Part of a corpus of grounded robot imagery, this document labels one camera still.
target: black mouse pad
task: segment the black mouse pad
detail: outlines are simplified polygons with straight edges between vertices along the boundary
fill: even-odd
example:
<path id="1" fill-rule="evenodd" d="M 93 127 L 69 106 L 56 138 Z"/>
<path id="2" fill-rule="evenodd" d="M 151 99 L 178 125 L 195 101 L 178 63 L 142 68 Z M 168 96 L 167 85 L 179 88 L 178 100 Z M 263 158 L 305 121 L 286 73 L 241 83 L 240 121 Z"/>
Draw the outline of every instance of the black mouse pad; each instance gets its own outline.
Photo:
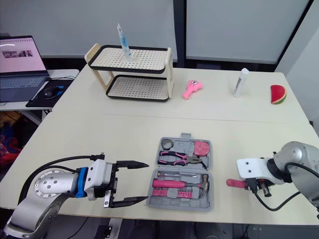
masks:
<path id="1" fill-rule="evenodd" d="M 55 103 L 61 98 L 66 89 L 71 85 L 73 80 L 50 80 L 45 87 L 34 97 L 33 100 L 29 101 L 26 107 L 53 107 Z M 46 99 L 44 97 L 44 90 L 48 87 L 58 86 L 60 91 L 57 96 L 52 99 Z"/>

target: laptop screen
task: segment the laptop screen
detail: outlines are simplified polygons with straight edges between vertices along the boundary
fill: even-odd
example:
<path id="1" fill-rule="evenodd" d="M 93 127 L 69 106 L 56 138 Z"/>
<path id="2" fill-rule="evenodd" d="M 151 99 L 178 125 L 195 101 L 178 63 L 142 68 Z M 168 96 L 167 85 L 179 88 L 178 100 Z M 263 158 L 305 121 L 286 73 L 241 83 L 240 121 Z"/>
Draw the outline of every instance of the laptop screen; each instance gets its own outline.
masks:
<path id="1" fill-rule="evenodd" d="M 45 70 L 31 36 L 0 39 L 0 73 Z"/>

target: black cable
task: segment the black cable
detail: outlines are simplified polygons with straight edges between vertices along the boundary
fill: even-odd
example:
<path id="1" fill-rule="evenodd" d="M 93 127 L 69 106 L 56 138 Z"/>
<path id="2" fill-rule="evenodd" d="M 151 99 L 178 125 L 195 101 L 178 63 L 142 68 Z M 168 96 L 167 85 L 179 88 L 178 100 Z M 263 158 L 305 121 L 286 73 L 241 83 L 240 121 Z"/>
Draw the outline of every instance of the black cable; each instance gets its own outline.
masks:
<path id="1" fill-rule="evenodd" d="M 12 120 L 16 121 L 16 119 L 12 118 L 10 115 L 8 115 L 6 112 L 3 111 L 3 113 L 8 116 L 9 118 L 11 118 Z"/>
<path id="2" fill-rule="evenodd" d="M 23 114 L 21 114 L 19 111 L 14 111 L 14 112 L 16 112 L 20 116 L 23 116 Z"/>
<path id="3" fill-rule="evenodd" d="M 87 217 L 87 218 L 85 219 L 84 223 L 83 223 L 82 226 L 79 228 L 79 230 L 77 230 L 77 231 L 75 232 L 75 234 L 73 234 L 72 236 L 68 237 L 67 239 L 70 239 L 70 238 L 74 237 L 74 236 L 82 229 L 82 227 L 84 226 L 84 224 L 86 223 L 86 221 L 87 221 L 88 219 L 89 219 L 89 217 Z"/>
<path id="4" fill-rule="evenodd" d="M 249 224 L 248 224 L 247 227 L 246 227 L 246 230 L 245 230 L 245 232 L 244 232 L 244 234 L 243 234 L 243 238 L 245 238 L 245 235 L 246 235 L 246 233 L 247 233 L 248 228 L 249 228 Z"/>
<path id="5" fill-rule="evenodd" d="M 309 173 L 313 174 L 315 177 L 319 178 L 319 173 L 315 172 L 314 170 L 312 170 L 311 168 L 308 168 L 302 164 L 299 164 L 299 163 L 293 163 L 293 162 L 289 162 L 289 163 L 286 163 L 285 164 L 285 171 L 287 173 L 290 173 L 289 170 L 288 170 L 288 167 L 289 166 L 296 166 L 296 167 L 299 167 L 299 168 L 302 168 L 306 171 L 308 171 Z M 278 207 L 276 208 L 270 208 L 268 207 L 264 201 L 258 196 L 257 192 L 254 192 L 256 198 L 258 199 L 258 201 L 265 207 L 267 208 L 268 210 L 270 211 L 278 211 L 280 208 L 282 208 L 287 202 L 289 202 L 292 198 L 294 198 L 295 196 L 299 195 L 300 192 L 296 192 L 295 194 L 291 195 L 289 198 L 287 198 L 283 203 L 281 203 Z"/>
<path id="6" fill-rule="evenodd" d="M 50 165 L 50 166 L 45 167 L 44 170 L 49 169 L 49 168 L 60 168 L 60 169 L 67 170 L 67 171 L 72 172 L 72 173 L 76 173 L 76 170 L 74 170 L 72 168 L 60 166 L 60 165 Z"/>
<path id="7" fill-rule="evenodd" d="M 57 159 L 57 160 L 54 160 L 52 162 L 46 163 L 46 164 L 42 165 L 41 167 L 39 167 L 38 169 L 36 169 L 33 173 L 31 173 L 31 175 L 25 181 L 25 183 L 24 183 L 24 185 L 23 185 L 23 187 L 21 189 L 21 193 L 20 193 L 20 197 L 19 197 L 18 203 L 20 203 L 23 199 L 26 198 L 26 196 L 28 194 L 29 187 L 30 187 L 30 185 L 32 183 L 32 180 L 35 178 L 35 176 L 38 173 L 40 173 L 41 171 L 43 171 L 45 169 L 48 169 L 48 166 L 50 166 L 52 164 L 55 164 L 55 163 L 60 163 L 60 162 L 64 162 L 64 161 L 74 160 L 74 159 L 83 159 L 83 158 L 91 159 L 92 156 L 84 155 L 84 156 L 73 156 L 73 157 L 61 158 L 61 159 Z"/>
<path id="8" fill-rule="evenodd" d="M 197 236 L 197 224 L 198 224 L 198 222 L 194 222 L 194 233 L 195 233 L 195 235 Z"/>
<path id="9" fill-rule="evenodd" d="M 60 80 L 60 79 L 71 79 L 71 80 L 74 80 L 75 77 L 74 76 L 65 76 L 65 77 L 54 77 L 54 78 L 51 78 L 52 80 Z"/>
<path id="10" fill-rule="evenodd" d="M 256 198 L 258 199 L 258 201 L 265 207 L 267 208 L 268 210 L 272 211 L 272 212 L 275 212 L 275 211 L 278 211 L 280 208 L 282 208 L 287 202 L 289 202 L 292 198 L 294 198 L 295 196 L 299 195 L 300 192 L 296 192 L 295 194 L 291 195 L 289 198 L 287 198 L 283 203 L 281 203 L 278 207 L 276 208 L 270 208 L 268 207 L 264 201 L 258 196 L 257 192 L 254 192 Z"/>
<path id="11" fill-rule="evenodd" d="M 235 238 L 235 237 L 234 237 L 235 231 L 234 231 L 234 224 L 233 224 L 233 223 L 232 223 L 232 232 L 233 232 L 233 238 Z"/>
<path id="12" fill-rule="evenodd" d="M 42 239 L 47 239 L 47 237 L 48 237 L 48 232 L 46 232 L 46 233 L 44 234 L 44 236 L 42 237 Z"/>
<path id="13" fill-rule="evenodd" d="M 308 168 L 308 167 L 306 167 L 306 166 L 304 166 L 304 165 L 302 165 L 302 164 L 299 164 L 299 163 L 293 163 L 293 162 L 290 162 L 290 163 L 286 163 L 285 164 L 285 171 L 287 172 L 287 173 L 289 173 L 289 171 L 288 171 L 288 166 L 296 166 L 296 167 L 299 167 L 299 168 L 302 168 L 302 169 L 304 169 L 304 170 L 306 170 L 306 171 L 308 171 L 309 173 L 312 173 L 314 176 L 316 176 L 317 178 L 319 178 L 319 173 L 317 173 L 316 171 L 314 171 L 314 170 L 312 170 L 311 168 Z"/>

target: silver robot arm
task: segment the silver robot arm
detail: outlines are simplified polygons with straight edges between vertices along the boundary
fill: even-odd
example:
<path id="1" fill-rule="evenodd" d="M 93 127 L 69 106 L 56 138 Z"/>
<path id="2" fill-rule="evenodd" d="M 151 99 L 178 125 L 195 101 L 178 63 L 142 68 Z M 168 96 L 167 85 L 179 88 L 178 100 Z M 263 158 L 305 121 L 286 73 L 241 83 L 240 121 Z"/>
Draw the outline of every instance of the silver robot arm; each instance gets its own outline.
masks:
<path id="1" fill-rule="evenodd" d="M 7 222 L 2 238 L 42 238 L 64 201 L 70 197 L 87 196 L 89 201 L 105 197 L 104 208 L 126 207 L 147 198 L 131 197 L 123 201 L 113 201 L 117 187 L 115 174 L 118 168 L 143 168 L 148 167 L 147 164 L 136 161 L 117 161 L 112 164 L 104 159 L 96 159 L 96 156 L 94 158 L 95 161 L 90 167 L 77 169 L 74 173 L 50 170 L 39 176 L 33 186 L 31 185 L 33 189 L 17 206 Z"/>
<path id="2" fill-rule="evenodd" d="M 251 190 L 259 198 L 257 190 L 263 190 L 265 197 L 270 197 L 269 186 L 293 182 L 319 211 L 318 148 L 289 142 L 281 151 L 274 152 L 272 158 L 238 159 L 237 169 L 243 181 L 228 179 L 228 186 Z"/>

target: pink toy gun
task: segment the pink toy gun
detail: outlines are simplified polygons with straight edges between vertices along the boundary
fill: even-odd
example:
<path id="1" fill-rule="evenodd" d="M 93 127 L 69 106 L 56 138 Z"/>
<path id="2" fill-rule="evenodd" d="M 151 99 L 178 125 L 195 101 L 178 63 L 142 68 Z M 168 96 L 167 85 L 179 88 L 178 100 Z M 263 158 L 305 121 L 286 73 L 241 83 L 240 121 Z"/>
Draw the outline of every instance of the pink toy gun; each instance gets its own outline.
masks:
<path id="1" fill-rule="evenodd" d="M 183 94 L 184 99 L 188 100 L 191 93 L 198 91 L 201 88 L 203 88 L 203 84 L 200 83 L 199 81 L 192 81 L 192 80 L 189 81 L 187 85 L 187 90 Z"/>

